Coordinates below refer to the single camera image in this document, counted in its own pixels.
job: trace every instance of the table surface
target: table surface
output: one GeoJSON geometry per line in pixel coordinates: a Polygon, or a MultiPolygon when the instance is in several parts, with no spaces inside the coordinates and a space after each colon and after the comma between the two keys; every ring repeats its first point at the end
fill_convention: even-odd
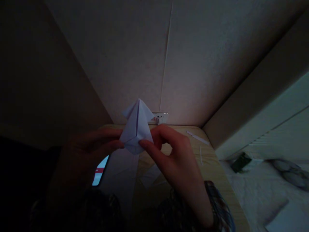
{"type": "MultiPolygon", "coordinates": [[[[123,129],[124,126],[125,125],[113,124],[106,125],[105,127],[123,129]]],[[[149,125],[149,127],[150,129],[152,129],[156,126],[149,125]]],[[[201,170],[203,179],[211,180],[212,182],[214,182],[215,186],[227,202],[235,221],[236,231],[250,231],[248,221],[226,177],[226,174],[218,161],[214,149],[211,145],[204,144],[187,133],[187,131],[190,131],[193,134],[205,139],[206,141],[209,141],[205,132],[195,126],[170,127],[190,138],[193,152],[201,170]],[[200,147],[203,165],[201,165],[200,147]]],[[[164,144],[161,151],[164,154],[169,155],[171,153],[171,150],[172,148],[169,144],[164,144]]],[[[142,152],[139,156],[140,158],[136,174],[137,177],[142,176],[149,168],[151,168],[152,165],[154,165],[154,161],[146,152],[142,152]]],[[[162,202],[169,196],[171,186],[169,185],[169,183],[164,181],[165,177],[160,174],[160,176],[153,183],[152,187],[150,187],[149,189],[145,189],[139,178],[136,178],[132,202],[132,218],[135,218],[135,220],[139,221],[143,220],[137,218],[140,218],[139,215],[143,214],[142,212],[144,210],[157,207],[160,202],[162,202]]]]}

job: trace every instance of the paper strip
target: paper strip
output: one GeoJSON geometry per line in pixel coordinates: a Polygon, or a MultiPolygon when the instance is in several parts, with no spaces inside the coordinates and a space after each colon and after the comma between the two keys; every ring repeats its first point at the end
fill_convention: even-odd
{"type": "Polygon", "coordinates": [[[201,141],[202,143],[205,143],[207,145],[210,145],[210,143],[208,141],[206,141],[205,139],[202,139],[201,137],[198,137],[197,135],[195,134],[192,134],[190,131],[187,131],[187,133],[189,135],[191,135],[193,138],[196,138],[197,140],[201,141]]]}
{"type": "Polygon", "coordinates": [[[154,186],[158,186],[158,185],[161,185],[161,184],[165,184],[165,183],[167,183],[167,181],[166,181],[166,180],[161,181],[161,182],[159,182],[159,183],[157,183],[157,184],[153,185],[152,187],[154,187],[154,186]]]}
{"type": "Polygon", "coordinates": [[[201,146],[200,146],[200,157],[201,157],[201,165],[203,166],[201,146]]]}
{"type": "Polygon", "coordinates": [[[153,182],[159,177],[161,174],[160,169],[156,164],[154,164],[141,178],[142,184],[145,186],[145,188],[149,188],[153,182]]]}

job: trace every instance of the colorful sleeve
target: colorful sleeve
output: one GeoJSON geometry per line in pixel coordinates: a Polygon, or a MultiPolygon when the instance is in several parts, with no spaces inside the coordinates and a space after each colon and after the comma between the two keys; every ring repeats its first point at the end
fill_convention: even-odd
{"type": "Polygon", "coordinates": [[[179,196],[172,190],[170,197],[158,207],[158,220],[161,225],[172,231],[224,231],[234,232],[235,224],[230,210],[220,192],[211,181],[205,181],[205,188],[212,205],[214,224],[212,228],[204,229],[196,216],[179,196]]]}

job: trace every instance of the smartphone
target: smartphone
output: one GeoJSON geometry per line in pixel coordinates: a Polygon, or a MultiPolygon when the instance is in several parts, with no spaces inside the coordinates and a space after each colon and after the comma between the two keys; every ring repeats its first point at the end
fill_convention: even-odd
{"type": "Polygon", "coordinates": [[[109,160],[109,156],[105,157],[104,160],[102,160],[101,163],[97,166],[96,173],[94,174],[92,186],[99,185],[102,179],[103,173],[104,173],[104,169],[108,163],[108,160],[109,160]]]}

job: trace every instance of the power socket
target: power socket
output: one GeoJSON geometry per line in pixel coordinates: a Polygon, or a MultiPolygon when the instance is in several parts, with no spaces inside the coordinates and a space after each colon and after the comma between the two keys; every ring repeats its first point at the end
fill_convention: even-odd
{"type": "Polygon", "coordinates": [[[154,118],[148,122],[149,125],[157,125],[157,118],[160,118],[161,123],[167,123],[168,120],[168,113],[153,113],[154,118]]]}

